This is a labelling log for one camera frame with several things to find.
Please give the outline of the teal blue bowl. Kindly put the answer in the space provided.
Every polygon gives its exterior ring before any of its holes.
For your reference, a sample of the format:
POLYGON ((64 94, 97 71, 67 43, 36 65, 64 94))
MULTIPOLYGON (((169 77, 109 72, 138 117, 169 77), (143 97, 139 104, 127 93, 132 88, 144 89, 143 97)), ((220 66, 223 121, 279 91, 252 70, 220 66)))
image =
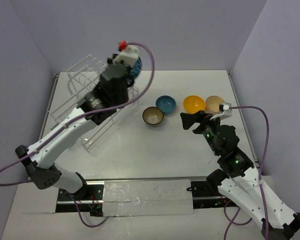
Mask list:
POLYGON ((169 95, 162 95, 155 101, 155 106, 159 108, 164 114, 172 114, 177 106, 176 100, 169 95))

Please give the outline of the blue triangle pattern bowl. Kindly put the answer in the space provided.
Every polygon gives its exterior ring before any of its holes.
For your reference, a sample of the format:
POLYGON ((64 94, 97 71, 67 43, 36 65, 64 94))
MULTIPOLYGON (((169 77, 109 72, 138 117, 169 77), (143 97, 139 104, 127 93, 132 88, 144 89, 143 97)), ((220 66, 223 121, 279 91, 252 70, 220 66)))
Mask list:
POLYGON ((133 65, 133 67, 130 69, 129 78, 127 79, 128 87, 131 87, 134 85, 135 79, 140 75, 140 73, 142 71, 142 67, 143 67, 142 60, 139 57, 138 60, 133 65))

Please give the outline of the dark brown cream bowl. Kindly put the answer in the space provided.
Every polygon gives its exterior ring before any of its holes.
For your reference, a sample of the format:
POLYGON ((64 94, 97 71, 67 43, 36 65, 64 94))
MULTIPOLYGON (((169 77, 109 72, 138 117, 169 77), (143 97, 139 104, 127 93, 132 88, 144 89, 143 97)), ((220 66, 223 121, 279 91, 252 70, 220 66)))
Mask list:
POLYGON ((164 114, 159 108, 150 106, 143 111, 142 119, 146 124, 155 126, 163 121, 164 114))

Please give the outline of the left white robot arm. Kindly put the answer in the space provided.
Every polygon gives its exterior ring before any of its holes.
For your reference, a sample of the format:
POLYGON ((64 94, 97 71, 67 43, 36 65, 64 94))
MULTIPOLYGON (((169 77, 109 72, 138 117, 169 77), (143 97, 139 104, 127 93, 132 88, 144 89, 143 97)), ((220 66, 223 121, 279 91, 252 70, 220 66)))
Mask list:
POLYGON ((55 164, 56 159, 85 133, 99 126, 116 113, 116 106, 128 102, 130 68, 122 63, 110 64, 101 73, 95 88, 88 92, 69 116, 40 141, 20 145, 15 152, 19 158, 34 153, 22 161, 25 170, 40 190, 56 187, 83 199, 88 193, 84 178, 55 164))

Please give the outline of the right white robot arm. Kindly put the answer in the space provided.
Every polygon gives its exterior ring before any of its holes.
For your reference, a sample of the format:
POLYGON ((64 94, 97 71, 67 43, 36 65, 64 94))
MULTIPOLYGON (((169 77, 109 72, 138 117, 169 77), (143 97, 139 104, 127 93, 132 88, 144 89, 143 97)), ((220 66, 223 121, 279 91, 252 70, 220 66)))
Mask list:
POLYGON ((288 207, 259 176, 258 168, 238 147, 236 128, 222 125, 219 118, 202 110, 180 117, 184 130, 199 124, 192 132, 202 135, 218 157, 220 168, 206 178, 208 192, 221 194, 241 208, 266 240, 290 240, 300 229, 300 212, 288 207))

